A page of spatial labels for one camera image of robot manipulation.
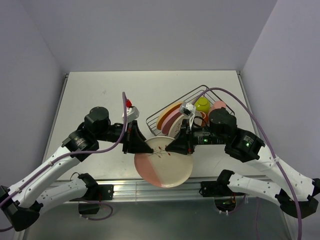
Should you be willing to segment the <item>cream yellow floral plate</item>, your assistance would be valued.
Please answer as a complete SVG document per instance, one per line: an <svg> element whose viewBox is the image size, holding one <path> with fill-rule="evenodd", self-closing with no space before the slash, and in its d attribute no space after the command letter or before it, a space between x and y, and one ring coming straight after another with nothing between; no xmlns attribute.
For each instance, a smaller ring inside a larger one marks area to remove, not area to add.
<svg viewBox="0 0 320 240"><path fill-rule="evenodd" d="M188 120L189 118L184 114L180 115L171 125L167 136L170 138L174 138L179 133L182 126L182 122L185 119Z"/></svg>

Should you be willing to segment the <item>pink plastic plate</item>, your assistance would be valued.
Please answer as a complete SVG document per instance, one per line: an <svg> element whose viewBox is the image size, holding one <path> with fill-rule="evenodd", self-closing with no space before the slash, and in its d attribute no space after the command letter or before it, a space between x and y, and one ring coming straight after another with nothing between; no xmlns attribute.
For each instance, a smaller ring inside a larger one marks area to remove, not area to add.
<svg viewBox="0 0 320 240"><path fill-rule="evenodd" d="M178 119L178 117L181 116L181 113L179 109L175 109L173 112L171 112L163 121L162 126L161 126L161 132L164 135L167 135L169 133L169 130L173 123Z"/></svg>

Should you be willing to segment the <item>cream pink floral plate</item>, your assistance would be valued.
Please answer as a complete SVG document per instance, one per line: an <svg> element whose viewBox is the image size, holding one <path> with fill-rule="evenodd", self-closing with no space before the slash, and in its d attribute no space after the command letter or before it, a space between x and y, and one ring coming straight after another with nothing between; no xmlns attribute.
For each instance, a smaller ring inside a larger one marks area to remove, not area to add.
<svg viewBox="0 0 320 240"><path fill-rule="evenodd" d="M193 171L194 159L191 155L165 150L173 140L168 136L149 138L145 142L153 149L153 153L134 155L134 166L137 173L156 187L177 187L183 184Z"/></svg>

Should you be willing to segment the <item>yellow plastic plate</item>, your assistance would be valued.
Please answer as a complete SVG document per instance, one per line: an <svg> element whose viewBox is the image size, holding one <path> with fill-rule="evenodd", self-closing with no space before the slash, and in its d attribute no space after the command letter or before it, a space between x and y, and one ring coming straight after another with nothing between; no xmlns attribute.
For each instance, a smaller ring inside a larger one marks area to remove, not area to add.
<svg viewBox="0 0 320 240"><path fill-rule="evenodd" d="M159 115L159 117L157 118L157 121L156 121L156 128L158 130L160 130L162 128L162 124L164 122L164 120L176 109L179 109L181 104L183 102L182 101L177 101L177 102L174 102L172 104L170 104L169 106L167 106L163 111L162 113Z"/></svg>

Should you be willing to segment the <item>lime green bowl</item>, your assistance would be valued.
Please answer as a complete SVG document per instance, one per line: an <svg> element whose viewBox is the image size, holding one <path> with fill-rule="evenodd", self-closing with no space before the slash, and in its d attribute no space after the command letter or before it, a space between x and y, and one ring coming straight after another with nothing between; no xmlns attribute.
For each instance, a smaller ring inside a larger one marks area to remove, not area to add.
<svg viewBox="0 0 320 240"><path fill-rule="evenodd" d="M211 104L210 104L210 101L206 97L200 97L195 102L195 107L198 112L204 112L207 114L211 108Z"/></svg>

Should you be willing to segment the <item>salmon pink cup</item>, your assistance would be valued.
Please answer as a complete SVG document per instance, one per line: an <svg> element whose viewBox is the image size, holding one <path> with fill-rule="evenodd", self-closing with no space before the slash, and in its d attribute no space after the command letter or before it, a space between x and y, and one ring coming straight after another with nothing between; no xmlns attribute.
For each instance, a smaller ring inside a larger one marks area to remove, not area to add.
<svg viewBox="0 0 320 240"><path fill-rule="evenodd" d="M212 110L221 109L221 108L224 108L224 109L227 108L226 103L224 101L221 101L221 100L215 101L214 104L211 107Z"/></svg>

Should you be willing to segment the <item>orange black mug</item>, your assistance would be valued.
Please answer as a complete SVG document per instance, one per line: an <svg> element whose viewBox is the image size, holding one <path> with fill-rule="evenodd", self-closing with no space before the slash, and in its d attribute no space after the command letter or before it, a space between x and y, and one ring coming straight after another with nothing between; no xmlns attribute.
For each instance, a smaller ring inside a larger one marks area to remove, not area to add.
<svg viewBox="0 0 320 240"><path fill-rule="evenodd" d="M201 114L201 117L204 119L204 121L207 122L208 121L208 115L203 111L199 111L199 113Z"/></svg>

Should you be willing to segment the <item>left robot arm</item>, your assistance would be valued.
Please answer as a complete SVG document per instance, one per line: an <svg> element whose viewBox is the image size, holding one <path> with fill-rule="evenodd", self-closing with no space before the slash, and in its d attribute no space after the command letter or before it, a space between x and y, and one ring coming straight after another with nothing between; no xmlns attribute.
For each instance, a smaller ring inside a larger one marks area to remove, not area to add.
<svg viewBox="0 0 320 240"><path fill-rule="evenodd" d="M49 189L49 186L90 155L100 153L99 141L111 142L114 146L122 144L124 154L152 153L138 128L139 114L135 106L126 107L123 123L111 124L106 108L92 108L77 130L42 165L21 181L9 187L1 186L0 209L11 228L23 231L46 211L70 200L97 200L99 185L88 173L58 187Z"/></svg>

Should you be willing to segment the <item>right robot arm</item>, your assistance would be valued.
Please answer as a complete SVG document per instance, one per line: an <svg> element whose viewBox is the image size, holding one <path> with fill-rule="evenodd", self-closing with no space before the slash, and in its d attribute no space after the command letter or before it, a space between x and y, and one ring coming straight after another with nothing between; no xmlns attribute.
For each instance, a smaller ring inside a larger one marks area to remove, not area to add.
<svg viewBox="0 0 320 240"><path fill-rule="evenodd" d="M190 155L199 145L224 145L224 152L266 175L270 181L244 177L232 170L223 170L213 191L219 196L243 193L262 198L279 206L286 214L306 218L317 211L320 180L296 171L282 159L273 157L270 148L254 133L237 126L237 119L224 107L209 113L207 127L189 127L184 122L167 152Z"/></svg>

